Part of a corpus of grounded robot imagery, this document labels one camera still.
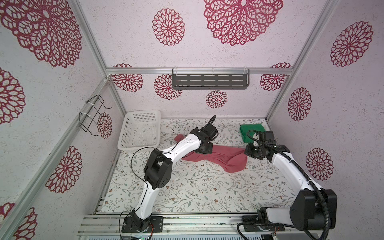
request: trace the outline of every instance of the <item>red towel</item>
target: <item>red towel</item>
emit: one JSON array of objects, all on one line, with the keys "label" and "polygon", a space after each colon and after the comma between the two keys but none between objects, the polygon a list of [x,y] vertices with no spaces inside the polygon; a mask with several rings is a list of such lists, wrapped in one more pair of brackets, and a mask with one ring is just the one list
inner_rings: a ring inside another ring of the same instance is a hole
[{"label": "red towel", "polygon": [[[184,136],[179,134],[174,139],[179,142],[183,138]],[[192,162],[208,160],[220,165],[226,172],[239,172],[242,171],[247,164],[247,156],[244,154],[244,150],[244,148],[214,145],[212,154],[205,155],[190,152],[182,159]]]}]

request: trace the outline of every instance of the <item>folded green cloth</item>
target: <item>folded green cloth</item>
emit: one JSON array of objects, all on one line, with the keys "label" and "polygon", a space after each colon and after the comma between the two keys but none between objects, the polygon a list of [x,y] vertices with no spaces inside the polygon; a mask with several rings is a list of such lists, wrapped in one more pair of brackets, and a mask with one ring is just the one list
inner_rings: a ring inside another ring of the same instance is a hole
[{"label": "folded green cloth", "polygon": [[265,129],[264,129],[263,125],[261,125],[261,124],[243,124],[243,125],[240,125],[240,133],[243,137],[243,142],[245,142],[245,143],[253,142],[253,140],[247,136],[247,132],[249,130],[256,130],[256,131],[260,131],[260,132],[265,132]]}]

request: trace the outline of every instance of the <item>red circular flower pattern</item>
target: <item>red circular flower pattern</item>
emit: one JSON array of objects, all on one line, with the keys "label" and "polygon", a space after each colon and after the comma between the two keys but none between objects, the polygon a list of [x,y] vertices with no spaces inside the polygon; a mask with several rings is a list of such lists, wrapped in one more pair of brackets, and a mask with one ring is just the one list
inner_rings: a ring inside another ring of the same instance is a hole
[{"label": "red circular flower pattern", "polygon": [[20,46],[53,67],[74,65],[81,50],[81,34],[66,0],[3,0],[1,23]]},{"label": "red circular flower pattern", "polygon": [[204,0],[207,28],[221,43],[244,45],[265,33],[283,0]]},{"label": "red circular flower pattern", "polygon": [[289,116],[295,121],[303,120],[311,109],[311,95],[305,88],[294,90],[288,100]]},{"label": "red circular flower pattern", "polygon": [[372,41],[372,26],[360,21],[344,29],[331,48],[331,61],[338,67],[356,62],[368,49]]},{"label": "red circular flower pattern", "polygon": [[112,132],[112,120],[108,113],[102,113],[97,121],[97,130],[100,136],[107,138]]},{"label": "red circular flower pattern", "polygon": [[18,118],[24,106],[23,87],[9,72],[0,68],[0,124]]},{"label": "red circular flower pattern", "polygon": [[333,173],[333,162],[326,151],[320,148],[312,149],[307,155],[308,171],[319,180],[328,179]]},{"label": "red circular flower pattern", "polygon": [[[129,64],[119,63],[115,68],[133,68]],[[143,78],[141,74],[113,74],[111,75],[113,82],[119,88],[127,92],[136,92],[143,86]]]},{"label": "red circular flower pattern", "polygon": [[214,90],[210,92],[205,98],[205,102],[211,108],[219,108],[224,106],[228,100],[228,95],[221,90]]},{"label": "red circular flower pattern", "polygon": [[169,8],[157,12],[152,21],[152,29],[156,38],[166,46],[178,44],[185,33],[183,18]]},{"label": "red circular flower pattern", "polygon": [[28,215],[24,217],[21,225],[17,228],[14,240],[31,240],[35,235],[35,230],[37,227],[37,214],[35,213],[35,208],[31,207],[29,209]]},{"label": "red circular flower pattern", "polygon": [[79,150],[70,146],[45,186],[49,191],[55,193],[68,191],[79,179],[83,167],[82,162]]},{"label": "red circular flower pattern", "polygon": [[172,88],[172,77],[169,74],[158,76],[153,83],[153,87],[157,95],[168,100],[178,98],[183,92],[183,90]]},{"label": "red circular flower pattern", "polygon": [[[290,68],[289,63],[278,63],[272,66],[273,68]],[[279,89],[283,84],[287,75],[285,74],[263,74],[260,78],[260,86],[268,91]]]},{"label": "red circular flower pattern", "polygon": [[15,203],[7,202],[6,204],[0,206],[0,224],[4,221],[5,217],[8,215],[9,211],[13,208]]}]

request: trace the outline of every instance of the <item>floral tablecloth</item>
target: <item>floral tablecloth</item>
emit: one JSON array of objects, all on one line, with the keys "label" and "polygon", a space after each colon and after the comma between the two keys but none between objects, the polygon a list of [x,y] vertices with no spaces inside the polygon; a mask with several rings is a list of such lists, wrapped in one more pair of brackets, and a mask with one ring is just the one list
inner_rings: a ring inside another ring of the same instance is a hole
[{"label": "floral tablecloth", "polygon": [[[158,149],[175,144],[177,134],[187,134],[204,126],[209,119],[162,119]],[[240,135],[241,124],[262,123],[261,119],[216,119],[219,132],[214,144],[245,147]],[[133,158],[133,170],[144,177],[143,169],[150,149],[138,152]],[[144,187],[131,170],[134,151],[122,151],[117,162],[101,212],[131,211],[136,206]],[[287,180],[267,160],[248,157],[241,172],[227,173],[219,165],[207,160],[180,160],[172,169],[172,178],[159,191],[154,212],[254,212],[260,207],[287,206],[294,201]]]}]

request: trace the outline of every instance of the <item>white plastic basket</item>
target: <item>white plastic basket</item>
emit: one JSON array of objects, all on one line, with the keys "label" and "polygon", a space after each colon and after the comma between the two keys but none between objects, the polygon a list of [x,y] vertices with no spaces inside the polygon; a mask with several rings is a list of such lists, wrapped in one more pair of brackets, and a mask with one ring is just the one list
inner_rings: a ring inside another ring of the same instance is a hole
[{"label": "white plastic basket", "polygon": [[157,147],[160,142],[160,111],[142,110],[125,114],[119,137],[120,150]]}]

